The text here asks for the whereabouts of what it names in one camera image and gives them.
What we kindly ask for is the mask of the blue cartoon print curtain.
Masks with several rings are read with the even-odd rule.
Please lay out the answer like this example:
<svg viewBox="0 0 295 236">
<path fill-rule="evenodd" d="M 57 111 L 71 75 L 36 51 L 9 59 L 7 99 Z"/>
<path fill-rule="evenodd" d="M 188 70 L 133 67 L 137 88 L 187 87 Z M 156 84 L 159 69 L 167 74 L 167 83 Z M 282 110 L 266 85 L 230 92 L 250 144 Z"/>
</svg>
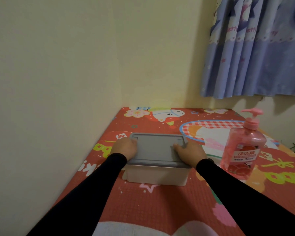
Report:
<svg viewBox="0 0 295 236">
<path fill-rule="evenodd" d="M 216 0 L 200 95 L 295 96 L 295 0 Z"/>
</svg>

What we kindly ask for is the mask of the grey box lid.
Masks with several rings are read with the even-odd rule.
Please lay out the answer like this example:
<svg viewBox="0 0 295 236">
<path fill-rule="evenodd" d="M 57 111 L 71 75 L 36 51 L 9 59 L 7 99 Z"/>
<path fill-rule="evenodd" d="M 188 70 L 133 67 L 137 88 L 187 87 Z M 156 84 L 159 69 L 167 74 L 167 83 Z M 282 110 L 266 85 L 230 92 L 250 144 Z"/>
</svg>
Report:
<svg viewBox="0 0 295 236">
<path fill-rule="evenodd" d="M 174 150 L 173 145 L 185 147 L 187 139 L 177 134 L 132 133 L 137 140 L 137 154 L 128 161 L 130 166 L 170 167 L 190 169 Z"/>
</svg>

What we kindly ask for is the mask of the red cartoon print table cover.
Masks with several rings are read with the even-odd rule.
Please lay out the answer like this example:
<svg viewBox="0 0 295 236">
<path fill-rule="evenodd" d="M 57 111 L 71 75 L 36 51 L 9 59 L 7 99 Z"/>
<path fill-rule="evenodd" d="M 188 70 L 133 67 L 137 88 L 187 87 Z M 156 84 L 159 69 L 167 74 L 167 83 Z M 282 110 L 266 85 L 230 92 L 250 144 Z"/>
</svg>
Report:
<svg viewBox="0 0 295 236">
<path fill-rule="evenodd" d="M 123 107 L 56 203 L 105 161 L 116 140 L 134 132 L 181 134 L 203 145 L 208 157 L 219 164 L 230 128 L 243 122 L 244 117 L 231 109 Z M 243 182 L 295 214 L 295 153 L 264 135 L 265 148 Z M 185 186 L 130 183 L 122 170 L 94 235 L 244 236 L 194 169 Z"/>
</svg>

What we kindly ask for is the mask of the person's right forearm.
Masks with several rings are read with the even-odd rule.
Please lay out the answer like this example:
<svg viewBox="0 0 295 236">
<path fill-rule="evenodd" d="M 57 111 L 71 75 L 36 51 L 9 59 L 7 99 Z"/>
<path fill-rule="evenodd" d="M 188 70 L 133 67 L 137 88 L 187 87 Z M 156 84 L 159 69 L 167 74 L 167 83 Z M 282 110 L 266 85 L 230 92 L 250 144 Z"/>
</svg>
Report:
<svg viewBox="0 0 295 236">
<path fill-rule="evenodd" d="M 295 236 L 295 215 L 207 158 L 196 165 L 246 236 Z"/>
</svg>

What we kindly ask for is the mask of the white storage box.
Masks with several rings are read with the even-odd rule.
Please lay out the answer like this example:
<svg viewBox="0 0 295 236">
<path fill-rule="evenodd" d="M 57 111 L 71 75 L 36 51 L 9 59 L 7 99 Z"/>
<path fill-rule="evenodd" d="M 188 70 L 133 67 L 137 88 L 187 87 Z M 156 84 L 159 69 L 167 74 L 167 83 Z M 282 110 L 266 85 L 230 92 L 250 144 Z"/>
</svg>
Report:
<svg viewBox="0 0 295 236">
<path fill-rule="evenodd" d="M 126 165 L 123 180 L 133 183 L 185 186 L 190 168 Z"/>
</svg>

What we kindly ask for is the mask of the person's left forearm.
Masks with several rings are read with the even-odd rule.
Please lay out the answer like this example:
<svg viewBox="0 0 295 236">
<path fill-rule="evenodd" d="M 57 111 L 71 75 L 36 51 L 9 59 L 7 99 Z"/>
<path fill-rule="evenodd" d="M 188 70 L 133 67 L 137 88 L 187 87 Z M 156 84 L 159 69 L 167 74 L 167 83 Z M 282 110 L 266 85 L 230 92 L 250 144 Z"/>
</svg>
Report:
<svg viewBox="0 0 295 236">
<path fill-rule="evenodd" d="M 92 236 L 127 159 L 111 154 L 32 228 L 27 236 Z"/>
</svg>

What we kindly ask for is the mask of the pink dish soap pump bottle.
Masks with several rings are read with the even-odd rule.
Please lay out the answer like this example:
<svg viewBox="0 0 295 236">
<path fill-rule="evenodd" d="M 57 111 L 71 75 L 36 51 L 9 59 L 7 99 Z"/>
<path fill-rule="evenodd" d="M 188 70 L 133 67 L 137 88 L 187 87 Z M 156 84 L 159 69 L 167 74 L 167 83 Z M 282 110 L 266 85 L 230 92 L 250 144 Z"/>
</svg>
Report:
<svg viewBox="0 0 295 236">
<path fill-rule="evenodd" d="M 251 108 L 241 112 L 249 112 L 252 116 L 245 119 L 242 127 L 230 129 L 220 167 L 237 179 L 247 180 L 267 140 L 258 131 L 260 121 L 257 116 L 263 115 L 263 111 Z"/>
</svg>

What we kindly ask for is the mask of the person's left hand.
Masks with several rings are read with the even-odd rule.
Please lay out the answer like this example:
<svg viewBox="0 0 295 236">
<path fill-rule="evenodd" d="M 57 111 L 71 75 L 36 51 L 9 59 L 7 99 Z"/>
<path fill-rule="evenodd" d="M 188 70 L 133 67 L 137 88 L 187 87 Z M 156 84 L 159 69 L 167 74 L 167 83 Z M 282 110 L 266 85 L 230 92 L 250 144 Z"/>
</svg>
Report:
<svg viewBox="0 0 295 236">
<path fill-rule="evenodd" d="M 126 157 L 128 161 L 131 160 L 131 158 L 127 158 L 127 146 L 129 139 L 130 138 L 122 138 L 117 140 L 112 146 L 110 154 L 122 154 Z"/>
</svg>

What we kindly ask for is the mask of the person's right hand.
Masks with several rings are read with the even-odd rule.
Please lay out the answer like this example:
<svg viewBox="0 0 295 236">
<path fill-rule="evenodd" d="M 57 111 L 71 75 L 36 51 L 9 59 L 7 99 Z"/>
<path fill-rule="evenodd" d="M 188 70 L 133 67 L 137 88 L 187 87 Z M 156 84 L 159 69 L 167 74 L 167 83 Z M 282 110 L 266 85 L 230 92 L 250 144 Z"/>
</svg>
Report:
<svg viewBox="0 0 295 236">
<path fill-rule="evenodd" d="M 188 147 L 188 157 L 180 157 L 180 159 L 187 165 L 196 169 L 197 164 L 203 160 L 207 159 L 207 155 L 203 148 L 194 142 L 188 142 L 185 147 Z"/>
</svg>

